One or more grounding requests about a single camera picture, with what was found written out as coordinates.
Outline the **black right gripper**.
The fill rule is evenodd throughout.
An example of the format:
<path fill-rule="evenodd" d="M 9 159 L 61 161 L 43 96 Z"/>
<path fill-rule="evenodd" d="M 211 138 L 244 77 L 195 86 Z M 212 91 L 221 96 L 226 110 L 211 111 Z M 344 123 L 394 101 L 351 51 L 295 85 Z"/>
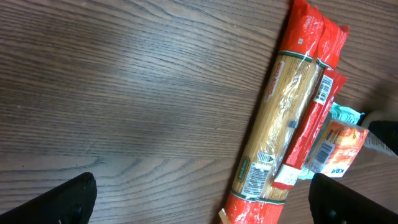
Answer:
<path fill-rule="evenodd" d="M 372 121 L 369 130 L 397 154 L 397 121 Z"/>

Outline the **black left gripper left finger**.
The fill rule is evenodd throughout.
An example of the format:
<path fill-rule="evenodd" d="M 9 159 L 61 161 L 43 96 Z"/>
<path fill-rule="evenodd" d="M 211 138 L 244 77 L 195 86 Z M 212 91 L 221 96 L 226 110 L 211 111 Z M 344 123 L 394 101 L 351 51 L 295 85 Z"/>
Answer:
<path fill-rule="evenodd" d="M 1 223 L 87 224 L 95 206 L 97 186 L 94 175 L 79 176 L 1 214 Z"/>

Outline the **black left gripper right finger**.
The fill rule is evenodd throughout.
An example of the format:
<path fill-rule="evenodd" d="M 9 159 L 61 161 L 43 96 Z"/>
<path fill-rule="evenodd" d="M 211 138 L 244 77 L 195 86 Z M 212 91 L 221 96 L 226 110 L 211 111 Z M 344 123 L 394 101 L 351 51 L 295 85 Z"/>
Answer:
<path fill-rule="evenodd" d="M 316 173 L 308 195 L 314 224 L 397 224 L 397 214 L 343 184 Z"/>

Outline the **green lid white jar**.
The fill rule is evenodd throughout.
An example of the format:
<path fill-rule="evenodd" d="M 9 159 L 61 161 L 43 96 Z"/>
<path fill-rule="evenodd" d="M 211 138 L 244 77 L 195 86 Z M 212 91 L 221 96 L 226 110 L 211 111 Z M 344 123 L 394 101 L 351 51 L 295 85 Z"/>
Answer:
<path fill-rule="evenodd" d="M 369 130 L 364 143 L 367 148 L 397 157 L 397 114 L 373 111 L 361 125 Z"/>

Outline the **small orange snack box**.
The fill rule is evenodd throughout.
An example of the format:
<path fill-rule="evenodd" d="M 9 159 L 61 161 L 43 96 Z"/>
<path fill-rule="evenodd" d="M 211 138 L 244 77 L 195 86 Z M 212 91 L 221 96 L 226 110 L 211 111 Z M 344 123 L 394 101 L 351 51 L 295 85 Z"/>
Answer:
<path fill-rule="evenodd" d="M 305 166 L 314 173 L 342 177 L 361 150 L 368 130 L 332 120 L 317 142 Z"/>

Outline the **teal orange snack packet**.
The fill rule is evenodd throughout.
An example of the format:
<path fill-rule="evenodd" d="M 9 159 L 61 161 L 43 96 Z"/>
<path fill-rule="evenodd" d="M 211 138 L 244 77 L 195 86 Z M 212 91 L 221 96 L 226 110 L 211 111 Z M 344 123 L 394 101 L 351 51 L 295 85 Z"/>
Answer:
<path fill-rule="evenodd" d="M 322 125 L 322 128 L 321 128 L 320 132 L 318 133 L 318 136 L 317 136 L 315 142 L 313 143 L 313 147 L 312 147 L 312 150 L 310 151 L 310 155 L 313 152 L 313 150 L 315 149 L 316 144 L 320 140 L 321 135 L 323 134 L 326 127 L 328 126 L 328 123 L 331 120 L 335 119 L 335 120 L 343 121 L 346 123 L 358 124 L 362 115 L 364 115 L 364 113 L 357 112 L 352 108 L 349 108 L 346 106 L 341 106 L 337 103 L 333 103 L 333 105 L 331 106 L 331 109 Z"/>

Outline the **long red orange spaghetti pack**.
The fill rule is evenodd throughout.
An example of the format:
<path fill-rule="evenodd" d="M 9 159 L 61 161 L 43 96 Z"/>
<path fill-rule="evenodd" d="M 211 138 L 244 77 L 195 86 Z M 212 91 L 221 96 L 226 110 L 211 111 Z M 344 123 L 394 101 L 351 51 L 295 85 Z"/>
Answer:
<path fill-rule="evenodd" d="M 346 34 L 308 2 L 295 0 L 254 126 L 221 213 L 222 223 L 267 220 L 266 190 L 296 132 L 317 81 L 335 68 Z"/>

